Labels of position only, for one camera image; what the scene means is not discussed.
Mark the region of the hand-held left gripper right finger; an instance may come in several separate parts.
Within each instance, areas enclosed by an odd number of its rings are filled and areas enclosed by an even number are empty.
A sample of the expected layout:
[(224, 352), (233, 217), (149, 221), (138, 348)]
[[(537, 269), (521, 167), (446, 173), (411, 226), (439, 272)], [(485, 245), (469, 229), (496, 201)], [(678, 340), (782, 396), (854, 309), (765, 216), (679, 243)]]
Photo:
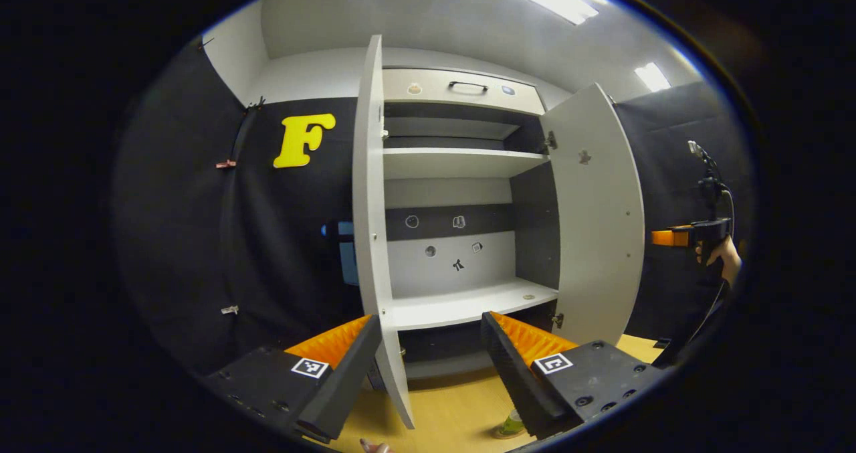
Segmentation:
[(538, 440), (605, 416), (667, 373), (606, 341), (577, 345), (498, 312), (483, 313), (480, 333), (526, 431)]

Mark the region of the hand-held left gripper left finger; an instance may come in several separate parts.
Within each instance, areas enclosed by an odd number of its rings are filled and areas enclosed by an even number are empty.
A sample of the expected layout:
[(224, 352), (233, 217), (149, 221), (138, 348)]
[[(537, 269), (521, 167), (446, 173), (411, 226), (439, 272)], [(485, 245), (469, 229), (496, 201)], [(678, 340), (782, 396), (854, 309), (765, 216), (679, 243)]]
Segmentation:
[(291, 438), (339, 438), (381, 343), (376, 314), (287, 349), (257, 347), (204, 378), (248, 419)]

